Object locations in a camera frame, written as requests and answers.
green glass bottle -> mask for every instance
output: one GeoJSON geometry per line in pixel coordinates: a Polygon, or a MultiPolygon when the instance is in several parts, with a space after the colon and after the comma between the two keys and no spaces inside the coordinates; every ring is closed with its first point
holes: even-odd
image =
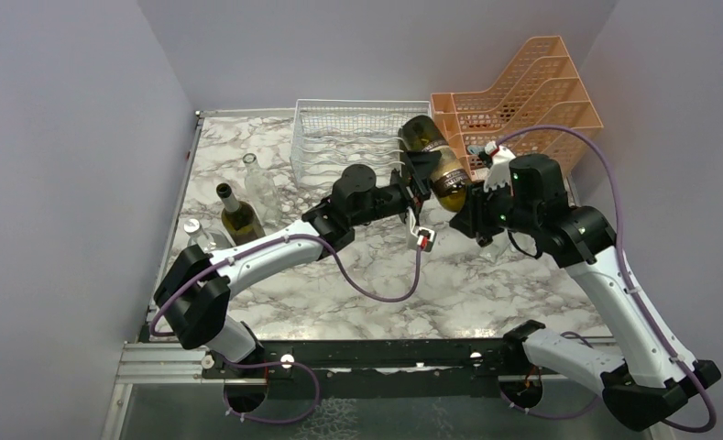
{"type": "Polygon", "coordinates": [[[401,127],[399,137],[404,139],[405,148],[411,151],[442,153],[439,164],[429,176],[432,189],[444,209],[454,213],[461,211],[466,201],[466,187],[472,181],[433,119],[427,115],[415,116],[401,127]]]}
{"type": "Polygon", "coordinates": [[[215,193],[224,203],[221,223],[224,224],[235,245],[244,245],[265,235],[256,211],[250,204],[237,200],[228,183],[221,183],[215,187],[215,193]]]}

small glass bottle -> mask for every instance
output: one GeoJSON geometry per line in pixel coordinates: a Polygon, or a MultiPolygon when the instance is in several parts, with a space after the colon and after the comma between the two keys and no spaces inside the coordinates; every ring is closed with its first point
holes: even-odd
{"type": "Polygon", "coordinates": [[[202,223],[195,218],[186,220],[183,224],[183,231],[189,235],[187,246],[199,245],[203,252],[229,249],[232,246],[232,243],[223,232],[205,229],[202,227],[202,223]]]}
{"type": "Polygon", "coordinates": [[[283,210],[272,174],[261,168],[255,154],[247,153],[242,161],[247,168],[245,189],[258,218],[264,223],[276,225],[283,218],[283,210]]]}

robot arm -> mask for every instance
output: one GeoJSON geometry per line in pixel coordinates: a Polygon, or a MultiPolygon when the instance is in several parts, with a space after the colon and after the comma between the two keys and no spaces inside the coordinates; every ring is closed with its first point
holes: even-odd
{"type": "Polygon", "coordinates": [[[418,225],[418,215],[431,197],[428,176],[439,158],[439,152],[402,152],[402,174],[392,171],[390,184],[382,188],[375,186],[377,176],[369,167],[352,165],[328,197],[275,234],[212,254],[187,247],[154,293],[159,314],[170,323],[183,348],[207,346],[228,361],[246,360],[257,348],[257,340],[244,323],[227,317],[226,309],[251,285],[323,259],[330,255],[328,248],[339,251],[353,241],[354,226],[393,215],[408,222],[410,248],[431,250],[435,233],[418,225]],[[200,279],[203,283],[190,282],[204,270],[209,272],[200,279]]]}
{"type": "Polygon", "coordinates": [[[614,229],[596,209],[569,206],[557,162],[542,154],[515,158],[493,143],[478,153],[490,168],[487,180],[473,185],[471,202],[451,226],[480,245],[502,229],[533,237],[582,287],[623,354],[601,353],[528,322],[504,336],[509,362],[545,367],[579,382],[634,430],[664,420],[696,394],[681,366],[704,388],[720,379],[714,362],[696,359],[674,336],[630,272],[633,286],[626,284],[614,229]],[[670,357],[653,325],[677,358],[670,357]]]}
{"type": "MultiPolygon", "coordinates": [[[[390,185],[382,188],[375,186],[369,167],[348,167],[329,197],[278,233],[212,255],[198,247],[183,250],[154,294],[159,307],[203,270],[224,267],[211,270],[204,283],[190,285],[165,307],[164,316],[181,345],[208,346],[231,362],[246,363],[258,342],[243,323],[227,318],[229,301],[277,272],[326,257],[324,243],[340,250],[353,241],[354,226],[393,215],[405,220],[409,213],[408,244],[428,251],[433,231],[418,226],[417,216],[431,195],[428,176],[439,154],[402,153],[402,174],[393,171],[390,185]]],[[[621,357],[596,351],[529,321],[504,335],[505,365],[560,372],[600,394],[615,417],[637,431],[664,420],[696,394],[680,364],[705,388],[720,379],[714,362],[697,360],[686,350],[636,287],[633,292],[679,354],[669,359],[620,276],[614,230],[598,210],[569,205],[557,162],[540,154],[514,158],[505,148],[481,152],[480,157],[491,166],[489,181],[467,188],[466,203],[450,227],[480,246],[505,230],[533,237],[539,249],[553,256],[585,290],[623,353],[621,357]]]]}

wire rack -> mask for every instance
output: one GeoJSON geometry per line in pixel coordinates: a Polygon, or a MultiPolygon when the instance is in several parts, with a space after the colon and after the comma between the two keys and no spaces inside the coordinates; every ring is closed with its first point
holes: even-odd
{"type": "Polygon", "coordinates": [[[297,185],[329,186],[354,163],[387,184],[400,165],[399,128],[430,109],[428,101],[298,100],[290,153],[297,185]]]}

wine bottle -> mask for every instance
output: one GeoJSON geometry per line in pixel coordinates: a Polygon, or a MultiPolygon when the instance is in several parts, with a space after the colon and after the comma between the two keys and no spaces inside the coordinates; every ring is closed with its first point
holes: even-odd
{"type": "Polygon", "coordinates": [[[272,174],[261,168],[253,153],[247,153],[242,161],[247,169],[245,189],[258,218],[266,224],[276,225],[283,218],[283,210],[272,174]]]}
{"type": "Polygon", "coordinates": [[[232,243],[223,232],[205,229],[202,227],[202,223],[195,218],[186,220],[183,224],[183,231],[189,235],[187,246],[199,245],[203,252],[229,249],[232,246],[232,243]]]}
{"type": "Polygon", "coordinates": [[[264,228],[258,221],[256,211],[245,202],[236,199],[232,194],[232,187],[228,183],[221,183],[215,187],[215,193],[224,203],[224,210],[221,212],[221,223],[231,236],[235,245],[240,246],[257,238],[262,238],[264,228]]]}
{"type": "Polygon", "coordinates": [[[415,116],[399,130],[405,149],[410,151],[439,151],[436,169],[429,176],[434,195],[448,211],[457,213],[466,201],[466,187],[471,184],[458,157],[447,145],[447,141],[433,120],[427,115],[415,116]]]}

